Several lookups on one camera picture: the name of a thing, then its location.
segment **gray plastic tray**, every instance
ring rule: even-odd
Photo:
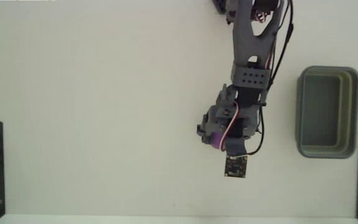
[[[355,149],[358,74],[347,67],[313,66],[298,82],[296,141],[310,158],[345,159]]]

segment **white backdrop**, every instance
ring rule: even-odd
[[[357,154],[302,157],[295,108],[304,68],[358,71],[358,2],[295,10],[264,147],[228,179],[195,133],[233,60],[210,0],[0,2],[7,212],[353,217]]]

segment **wire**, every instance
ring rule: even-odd
[[[222,138],[221,138],[221,142],[219,143],[219,149],[222,150],[223,152],[226,150],[226,149],[223,148],[224,140],[226,139],[226,136],[227,136],[229,130],[231,129],[231,127],[233,126],[235,120],[236,120],[237,117],[239,116],[239,111],[240,111],[240,109],[239,109],[239,104],[238,104],[236,101],[234,101],[234,104],[235,104],[235,106],[236,106],[236,112],[234,113],[233,118],[231,119],[229,125],[227,126],[225,132],[223,133],[223,136],[222,136]]]
[[[274,73],[273,75],[271,76],[270,78],[270,83],[269,83],[269,86],[267,88],[267,90],[270,89],[270,87],[273,85],[273,81],[277,75],[277,72],[278,72],[278,68],[280,67],[281,65],[281,62],[283,60],[283,57],[284,57],[284,54],[285,54],[285,51],[287,49],[287,45],[290,41],[290,38],[291,38],[291,35],[292,35],[292,32],[293,32],[293,2],[292,0],[288,0],[288,5],[290,6],[290,9],[291,9],[291,14],[290,14],[290,22],[289,22],[289,25],[288,25],[288,30],[287,30],[287,36],[285,37],[285,42],[284,42],[284,46],[283,46],[283,50],[281,51],[281,55],[280,55],[280,58],[277,62],[277,67],[275,68],[274,70]]]
[[[290,0],[287,0],[287,7],[285,8],[285,12],[284,12],[284,16],[283,16],[283,21],[281,21],[281,24],[280,24],[280,26],[278,27],[278,30],[280,30],[281,27],[283,26],[289,8],[290,8]]]
[[[265,121],[264,121],[264,112],[262,107],[259,108],[259,116],[260,116],[260,123],[262,124],[262,134],[260,137],[260,142],[258,148],[254,152],[250,152],[245,154],[245,156],[252,156],[255,155],[257,152],[259,152],[260,148],[264,144],[264,138],[265,138]]]

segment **black cable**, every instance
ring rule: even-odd
[[[262,124],[262,134],[260,137],[260,142],[258,148],[254,152],[247,153],[247,156],[255,155],[257,152],[259,152],[260,148],[264,144],[264,138],[265,138],[265,121],[264,121],[264,112],[262,110],[262,107],[259,108],[259,116],[260,116],[260,123]]]
[[[286,8],[285,8],[284,16],[283,16],[283,21],[281,21],[281,24],[280,24],[280,26],[278,27],[277,30],[280,30],[281,27],[283,26],[289,8],[290,8],[290,1],[288,0],[288,1],[287,1],[287,6],[286,6]]]
[[[287,36],[285,37],[285,42],[284,42],[284,46],[283,46],[283,50],[281,51],[281,55],[280,55],[280,58],[278,60],[278,63],[277,63],[277,67],[275,68],[274,70],[274,73],[273,75],[271,76],[271,79],[270,79],[270,83],[269,83],[269,86],[267,87],[267,90],[269,91],[270,87],[273,85],[273,81],[277,75],[277,72],[278,72],[278,68],[280,67],[281,65],[281,62],[283,60],[283,57],[284,57],[284,54],[285,54],[285,51],[287,50],[287,45],[291,39],[291,35],[292,35],[292,32],[293,32],[293,2],[292,0],[288,0],[288,4],[290,6],[290,9],[291,9],[291,14],[290,14],[290,22],[289,22],[289,25],[288,25],[288,30],[287,30]]]

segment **white table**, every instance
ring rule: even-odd
[[[224,154],[195,133],[233,60],[231,27],[210,0],[0,2],[7,213],[56,215],[51,223],[83,218],[57,215],[355,217],[357,153],[302,157],[295,108],[306,67],[358,71],[358,2],[295,1],[295,10],[265,144],[244,180],[223,177]],[[16,215],[0,223],[24,220],[41,223]]]

